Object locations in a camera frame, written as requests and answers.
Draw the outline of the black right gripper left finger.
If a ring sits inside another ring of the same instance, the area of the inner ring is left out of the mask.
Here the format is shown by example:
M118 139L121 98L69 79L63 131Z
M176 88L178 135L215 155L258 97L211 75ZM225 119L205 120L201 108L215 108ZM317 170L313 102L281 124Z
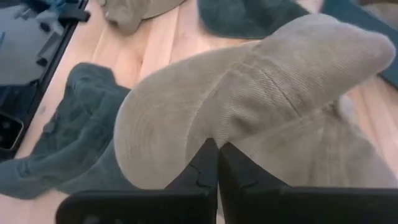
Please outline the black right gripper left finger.
M91 191L58 207L56 224L215 224L219 149L207 139L161 190Z

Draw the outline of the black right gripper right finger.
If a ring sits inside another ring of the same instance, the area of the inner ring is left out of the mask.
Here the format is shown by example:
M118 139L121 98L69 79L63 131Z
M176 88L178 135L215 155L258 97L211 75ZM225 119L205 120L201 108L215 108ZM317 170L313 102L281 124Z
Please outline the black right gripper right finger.
M292 187L231 143L218 177L226 224L398 224L397 189Z

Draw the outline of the beige corduroy bucket hat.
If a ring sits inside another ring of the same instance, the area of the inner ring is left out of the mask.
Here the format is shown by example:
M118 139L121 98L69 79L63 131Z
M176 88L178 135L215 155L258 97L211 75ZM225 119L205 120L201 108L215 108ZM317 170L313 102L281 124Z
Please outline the beige corduroy bucket hat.
M173 63L125 97L118 166L136 187L161 189L212 138L292 186L398 188L346 96L395 56L386 35L309 14L263 40Z
M181 5L185 0L97 0L104 18L123 34L136 32L144 19L159 16Z

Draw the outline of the black equipment tray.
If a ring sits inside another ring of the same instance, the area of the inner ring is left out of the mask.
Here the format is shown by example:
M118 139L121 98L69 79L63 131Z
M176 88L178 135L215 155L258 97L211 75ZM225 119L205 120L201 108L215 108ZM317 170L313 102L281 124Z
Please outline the black equipment tray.
M88 0L0 0L0 111L23 122L14 158Z

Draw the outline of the black device with screen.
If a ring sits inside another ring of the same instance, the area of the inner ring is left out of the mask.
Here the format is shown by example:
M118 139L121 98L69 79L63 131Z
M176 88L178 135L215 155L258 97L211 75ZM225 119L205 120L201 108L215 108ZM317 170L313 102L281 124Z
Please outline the black device with screen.
M22 121L0 111L0 150L11 151L23 127Z

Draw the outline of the blue plastic bin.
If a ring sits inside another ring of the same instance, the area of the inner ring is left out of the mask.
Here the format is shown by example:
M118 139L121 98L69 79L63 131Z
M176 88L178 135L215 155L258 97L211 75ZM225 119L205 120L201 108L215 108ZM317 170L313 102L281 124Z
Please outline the blue plastic bin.
M398 89L398 30L380 20L353 0L324 0L320 9L323 14L330 15L340 21L356 25L362 29L382 33L393 42L397 50L391 65L381 73L388 84Z

